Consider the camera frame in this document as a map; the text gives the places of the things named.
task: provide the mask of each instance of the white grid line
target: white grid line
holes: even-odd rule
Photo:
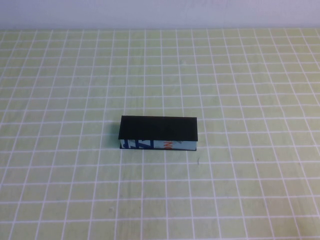
[[[144,45],[146,46],[147,41],[147,31],[144,30]],[[146,62],[146,51],[144,51],[143,62]],[[146,107],[146,65],[143,66],[143,116],[145,115]],[[142,149],[142,170],[141,170],[141,179],[145,177],[145,150]],[[141,220],[140,220],[140,240],[144,239],[144,228],[143,228],[143,219],[144,219],[144,181],[141,182]]]
[[[66,44],[66,41],[67,41],[67,37],[65,38],[63,45]],[[57,76],[55,76],[55,78],[54,78],[54,80],[53,80],[52,86],[55,84],[56,77],[57,77]],[[52,92],[53,92],[53,87],[51,87],[50,94],[49,94],[49,98],[52,96]],[[49,101],[46,103],[44,113],[46,113],[46,111],[48,110],[48,105],[49,105]],[[42,126],[43,126],[43,124],[44,124],[44,118],[45,118],[45,114],[43,114],[42,121],[41,121],[40,128],[39,128],[39,132],[38,132],[38,135],[37,135],[37,141],[36,141],[36,143],[34,144],[34,148],[33,148],[33,152],[32,152],[32,157],[31,157],[31,161],[30,161],[31,164],[32,164],[33,158],[34,158],[34,156],[35,156],[36,147],[37,147],[38,139],[39,139],[39,136],[40,136],[40,129],[42,128]],[[61,125],[61,127],[60,127],[59,136],[58,136],[58,137],[60,137],[60,134],[61,134],[61,132],[62,132],[62,128],[63,128],[63,125]],[[39,215],[39,223],[38,223],[38,225],[37,225],[37,227],[36,227],[35,239],[38,238],[38,234],[39,234],[40,223],[41,223],[40,221],[41,221],[41,219],[42,219],[42,215],[43,215],[44,207],[45,207],[45,202],[46,202],[46,200],[47,200],[49,182],[50,182],[50,179],[51,179],[52,170],[53,170],[53,166],[54,166],[54,163],[55,163],[55,158],[56,158],[56,155],[57,155],[58,144],[59,144],[59,138],[58,138],[58,141],[57,141],[57,144],[56,144],[56,149],[55,149],[55,152],[54,152],[54,156],[53,156],[53,160],[52,160],[52,165],[51,165],[51,168],[50,168],[49,178],[48,178],[48,181],[47,181],[47,184],[46,184],[46,187],[45,187],[45,193],[44,193],[43,203],[42,203],[42,207],[41,207],[40,215]]]
[[[162,47],[162,30],[160,30],[160,44]],[[161,51],[161,55],[160,55],[160,59],[161,59],[161,63],[163,62],[163,56],[162,56],[162,51]],[[162,114],[165,115],[165,102],[164,102],[164,77],[163,77],[163,66],[161,65],[161,90],[162,90]],[[165,191],[165,223],[166,223],[166,239],[170,239],[169,237],[169,211],[168,211],[168,185],[167,185],[167,158],[166,158],[166,151],[164,151],[163,154],[164,157],[164,179],[166,180],[165,184],[164,184],[164,191]]]
[[[126,100],[127,100],[127,83],[128,83],[128,71],[129,71],[129,54],[130,54],[130,40],[128,41],[128,58],[127,58],[127,66],[126,66],[126,76],[125,76],[125,91],[124,91],[124,108],[123,114],[126,114]],[[121,174],[122,174],[122,160],[123,160],[123,149],[120,153],[120,168],[119,168],[119,179],[118,179],[118,192],[117,192],[117,200],[116,200],[116,208],[115,208],[115,225],[114,225],[114,240],[117,240],[117,232],[118,225],[117,219],[119,214],[119,199],[120,199],[120,182],[121,182]]]
[[[224,42],[226,42],[225,34],[223,32],[222,32],[222,34],[223,34]],[[224,123],[224,129],[227,129],[226,120],[224,119],[225,118],[225,114],[224,114],[223,111],[222,111],[222,118],[223,118],[223,123]],[[230,158],[231,158],[232,171],[233,171],[233,175],[234,175],[234,178],[235,178],[236,191],[237,191],[238,196],[240,197],[241,194],[240,194],[240,190],[239,190],[239,186],[238,186],[237,175],[236,175],[236,170],[235,170],[235,166],[234,166],[233,156],[231,154],[230,141],[229,141],[228,135],[226,135],[226,140],[227,140],[227,144],[229,146],[228,149],[229,149]],[[239,201],[240,201],[240,210],[241,210],[241,214],[242,214],[242,222],[243,222],[244,232],[245,232],[245,236],[248,238],[249,235],[248,235],[246,221],[245,221],[245,218],[244,218],[245,213],[244,213],[244,209],[243,209],[242,199],[240,198]]]
[[[81,40],[82,40],[83,36],[84,36],[84,31],[82,31]],[[74,70],[73,70],[72,81],[76,78],[76,77],[75,77],[75,73],[76,73],[76,68],[74,68]],[[84,112],[86,112],[87,104],[88,104],[88,99],[87,99],[86,102],[85,102]],[[82,135],[83,129],[84,129],[84,123],[82,123],[80,135]],[[77,165],[77,162],[78,162],[79,149],[80,149],[80,142],[78,143],[78,151],[77,151],[76,157],[75,157],[75,164],[74,164],[73,173],[72,173],[72,182],[71,182],[71,186],[70,186],[70,190],[69,190],[69,194],[68,194],[68,202],[67,202],[67,204],[66,204],[66,210],[65,210],[65,215],[64,215],[64,223],[63,223],[63,228],[62,228],[61,240],[64,239],[65,229],[66,229],[66,225],[67,225],[67,218],[68,218],[68,211],[69,211],[69,203],[70,203],[71,194],[72,194],[72,190],[73,190],[73,189],[72,189],[72,187],[73,187],[73,181],[74,181],[75,175],[76,175],[76,165]]]
[[[98,39],[99,39],[99,34],[100,31],[98,30],[98,35],[97,35],[97,40],[96,40],[96,44],[95,44],[95,51],[94,51],[94,59],[93,59],[93,65],[95,65],[95,59],[96,59],[96,55],[97,55],[97,50],[98,50]],[[91,71],[91,79],[93,78],[93,73],[94,73],[94,68],[92,68]],[[104,103],[104,108],[106,108],[107,106],[107,96],[105,96],[105,103]],[[101,134],[101,138],[100,138],[100,148],[102,148],[102,143],[103,143],[103,134]],[[100,155],[101,151],[99,151],[99,155],[98,155],[98,165],[100,163]],[[94,188],[93,188],[93,194],[92,194],[92,199],[95,199],[96,196],[96,188],[97,188],[97,180],[98,180],[98,171],[99,171],[99,167],[96,168],[95,171],[95,183],[94,183]],[[91,227],[92,227],[92,219],[93,219],[93,214],[94,214],[94,201],[92,201],[91,204],[91,213],[90,213],[90,223],[89,223],[89,228],[88,228],[88,236],[87,236],[87,240],[90,240],[90,236],[91,236]]]

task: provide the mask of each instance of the grid square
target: grid square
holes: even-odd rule
[[[192,221],[190,219],[168,220],[170,239],[190,239],[193,237]]]
[[[223,238],[244,238],[246,236],[244,221],[242,219],[220,219],[219,222]]]

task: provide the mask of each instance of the cutting mat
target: cutting mat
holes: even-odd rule
[[[0,32],[0,239],[320,239],[319,34]],[[119,150],[121,115],[197,151]]]

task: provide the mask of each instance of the blue printed pattern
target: blue printed pattern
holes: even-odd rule
[[[154,149],[153,140],[123,140],[122,148],[124,149]]]

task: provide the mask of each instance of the orange printed mark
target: orange printed mark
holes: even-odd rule
[[[164,142],[164,149],[172,149],[172,141],[165,141]]]

